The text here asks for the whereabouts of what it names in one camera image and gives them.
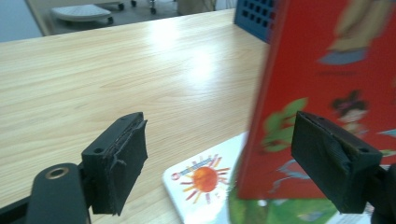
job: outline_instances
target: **blue crate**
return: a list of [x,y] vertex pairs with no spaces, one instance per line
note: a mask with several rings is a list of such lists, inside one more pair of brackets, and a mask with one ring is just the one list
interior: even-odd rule
[[235,24],[269,43],[274,29],[276,0],[238,0]]

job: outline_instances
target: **red book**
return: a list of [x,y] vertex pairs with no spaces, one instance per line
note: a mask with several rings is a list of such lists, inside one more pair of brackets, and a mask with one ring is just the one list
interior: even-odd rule
[[290,155],[295,112],[330,119],[396,162],[390,0],[284,0],[237,178],[242,199],[324,197]]

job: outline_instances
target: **wood grain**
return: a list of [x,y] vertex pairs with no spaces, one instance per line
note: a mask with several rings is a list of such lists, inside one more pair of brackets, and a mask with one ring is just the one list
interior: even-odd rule
[[92,221],[180,222],[164,170],[247,130],[266,51],[233,10],[0,44],[0,207],[143,111],[142,175],[120,217]]

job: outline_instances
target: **orange sun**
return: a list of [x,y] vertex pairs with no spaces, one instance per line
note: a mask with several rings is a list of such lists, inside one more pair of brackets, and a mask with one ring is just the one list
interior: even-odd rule
[[200,198],[201,194],[204,193],[206,197],[207,203],[210,203],[210,192],[213,191],[217,186],[218,183],[223,183],[228,185],[227,179],[225,177],[221,177],[221,175],[226,175],[230,168],[223,168],[215,170],[221,161],[221,157],[215,155],[215,158],[211,160],[207,165],[202,166],[194,171],[192,175],[185,175],[186,177],[191,179],[191,182],[181,182],[182,185],[191,185],[185,189],[183,192],[187,192],[193,189],[193,192],[186,198],[186,201],[191,199],[194,195],[197,194],[193,203],[197,203],[198,199]]

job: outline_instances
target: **sun illustration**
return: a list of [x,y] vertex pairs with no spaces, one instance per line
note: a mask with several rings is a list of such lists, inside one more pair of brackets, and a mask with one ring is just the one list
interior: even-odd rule
[[[197,203],[201,195],[204,194],[206,202],[210,203],[210,192],[218,186],[218,183],[228,185],[227,178],[222,177],[222,175],[227,175],[227,171],[229,171],[230,168],[216,169],[221,161],[221,157],[215,155],[213,160],[211,160],[209,156],[208,160],[205,161],[208,161],[208,163],[205,163],[195,170],[191,167],[187,167],[188,170],[193,172],[192,175],[185,175],[187,178],[190,178],[191,181],[180,183],[181,185],[191,185],[183,189],[183,192],[192,190],[192,193],[186,198],[186,201],[195,196],[193,203]],[[198,163],[194,161],[192,167],[197,167],[198,164],[202,164],[205,161],[203,161],[202,158]]]

